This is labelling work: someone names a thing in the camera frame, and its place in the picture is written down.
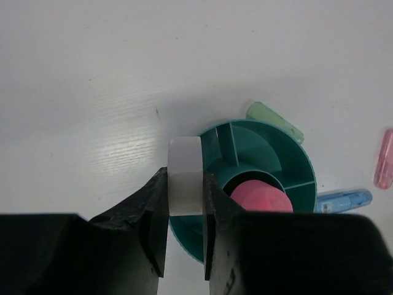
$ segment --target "white table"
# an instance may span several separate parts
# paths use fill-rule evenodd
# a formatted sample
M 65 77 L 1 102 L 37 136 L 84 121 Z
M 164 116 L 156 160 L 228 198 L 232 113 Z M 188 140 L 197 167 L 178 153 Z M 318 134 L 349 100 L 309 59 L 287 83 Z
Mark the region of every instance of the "white table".
M 393 1 L 3 0 L 0 210 L 90 218 L 166 165 L 168 140 L 260 100 L 305 134 L 319 192 L 373 187 L 393 125 Z M 208 294 L 169 233 L 159 294 Z

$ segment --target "teal round container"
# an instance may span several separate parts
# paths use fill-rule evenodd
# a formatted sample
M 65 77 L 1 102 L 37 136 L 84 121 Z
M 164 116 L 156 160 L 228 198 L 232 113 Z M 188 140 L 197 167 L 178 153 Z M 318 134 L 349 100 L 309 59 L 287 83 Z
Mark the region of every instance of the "teal round container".
M 312 213 L 317 187 L 303 148 L 286 132 L 256 120 L 231 120 L 200 134 L 203 170 L 212 173 L 228 195 L 237 185 L 258 179 L 284 191 L 295 213 Z M 171 216 L 182 247 L 203 262 L 202 215 Z

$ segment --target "pink object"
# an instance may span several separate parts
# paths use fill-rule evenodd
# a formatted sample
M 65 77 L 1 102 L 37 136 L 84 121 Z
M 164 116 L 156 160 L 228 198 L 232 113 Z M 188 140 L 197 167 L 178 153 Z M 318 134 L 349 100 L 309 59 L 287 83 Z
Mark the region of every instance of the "pink object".
M 393 128 L 387 129 L 379 154 L 378 165 L 374 176 L 374 185 L 380 189 L 388 189 L 393 183 Z
M 241 183 L 232 192 L 231 198 L 247 211 L 294 211 L 285 193 L 260 180 Z

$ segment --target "pink cap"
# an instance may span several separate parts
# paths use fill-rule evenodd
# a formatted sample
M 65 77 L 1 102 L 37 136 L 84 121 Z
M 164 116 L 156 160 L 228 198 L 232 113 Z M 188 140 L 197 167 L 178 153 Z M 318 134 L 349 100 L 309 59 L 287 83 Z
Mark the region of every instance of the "pink cap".
M 387 129 L 379 154 L 378 165 L 374 176 L 374 185 L 380 189 L 388 189 L 393 183 L 393 128 Z
M 247 211 L 294 211 L 285 193 L 260 180 L 241 183 L 232 192 L 231 198 Z

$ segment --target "circular opening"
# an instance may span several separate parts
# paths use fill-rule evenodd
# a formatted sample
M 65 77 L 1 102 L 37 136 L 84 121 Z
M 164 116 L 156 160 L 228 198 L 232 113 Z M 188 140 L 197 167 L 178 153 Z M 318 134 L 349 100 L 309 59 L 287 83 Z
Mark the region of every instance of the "circular opening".
M 109 216 L 104 216 L 104 215 L 98 215 L 96 217 L 93 217 L 90 222 L 92 223 L 102 223 L 102 222 L 107 222 L 110 221 L 112 218 Z
M 271 186 L 274 186 L 275 188 L 279 189 L 280 191 L 284 191 L 283 186 L 281 183 L 278 181 L 277 178 L 275 178 L 273 175 L 266 173 L 266 172 L 261 172 L 261 171 L 248 171 L 244 172 L 241 174 L 236 175 L 234 178 L 228 181 L 228 183 L 224 186 L 223 191 L 231 196 L 232 192 L 243 182 L 248 181 L 248 180 L 261 180 L 264 183 L 270 184 Z

